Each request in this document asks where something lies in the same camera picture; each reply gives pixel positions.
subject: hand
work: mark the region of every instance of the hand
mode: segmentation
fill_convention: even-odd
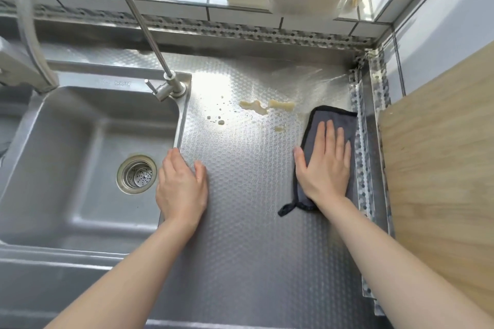
[[[158,171],[156,203],[165,221],[178,221],[184,226],[197,228],[207,205],[206,167],[194,162],[196,175],[185,163],[178,148],[168,151]]]
[[[305,163],[304,152],[300,147],[293,150],[295,156],[295,173],[304,193],[320,209],[328,200],[344,197],[350,178],[350,141],[345,144],[343,128],[339,127],[334,136],[333,121],[328,121],[324,137],[324,122],[317,126],[314,150],[309,162]]]

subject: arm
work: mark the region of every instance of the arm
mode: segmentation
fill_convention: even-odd
[[[336,227],[362,276],[396,329],[494,328],[491,316],[364,217],[345,198],[350,144],[330,121],[320,123],[309,166],[294,151],[304,192]]]
[[[172,264],[206,209],[206,168],[200,162],[194,166],[195,176],[176,148],[168,152],[156,190],[165,221],[46,328],[144,327]]]

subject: gray cloth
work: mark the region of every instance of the gray cloth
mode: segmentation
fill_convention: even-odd
[[[350,161],[350,180],[346,192],[347,198],[353,203],[357,202],[357,190],[355,180],[355,132],[357,131],[357,114],[344,109],[334,108],[327,105],[321,105],[312,110],[309,123],[302,139],[301,147],[305,154],[305,161],[309,164],[314,149],[314,141],[316,139],[317,126],[319,122],[327,122],[333,120],[335,130],[342,127],[345,132],[345,142],[350,141],[352,146],[352,159]],[[284,205],[279,211],[280,216],[285,216],[293,211],[296,207],[304,211],[316,211],[316,204],[305,195],[300,186],[295,170],[293,171],[293,201]]]

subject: faucet spout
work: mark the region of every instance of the faucet spout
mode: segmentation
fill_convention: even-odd
[[[146,26],[146,22],[139,10],[137,9],[134,0],[125,0],[130,8],[130,11],[134,15],[137,23],[141,27],[146,40],[148,41],[151,49],[154,51],[158,62],[161,64],[164,70],[164,79],[166,83],[172,87],[172,96],[181,96],[185,92],[185,85],[176,79],[173,70],[170,70],[160,49],[153,38],[151,32]],[[36,68],[40,71],[40,74],[47,82],[46,88],[54,88],[59,85],[57,74],[50,69],[46,58],[41,50],[40,42],[36,36],[36,29],[34,27],[34,0],[19,0],[17,8],[18,24],[21,39],[27,48],[29,56],[33,61]]]

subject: stainless steel countertop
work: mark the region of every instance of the stainless steel countertop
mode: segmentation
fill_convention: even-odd
[[[135,50],[43,49],[57,62],[159,68],[153,55]],[[201,159],[207,166],[210,197],[146,327],[386,325],[374,316],[373,301],[362,297],[360,273],[322,215],[277,215],[292,198],[292,148],[311,109],[327,104],[351,110],[348,68],[247,57],[165,58],[174,70],[193,74],[181,151],[187,161]],[[263,105],[294,101],[296,108],[261,116],[239,107],[239,101],[255,99]],[[42,327],[120,259],[0,245],[0,327]]]

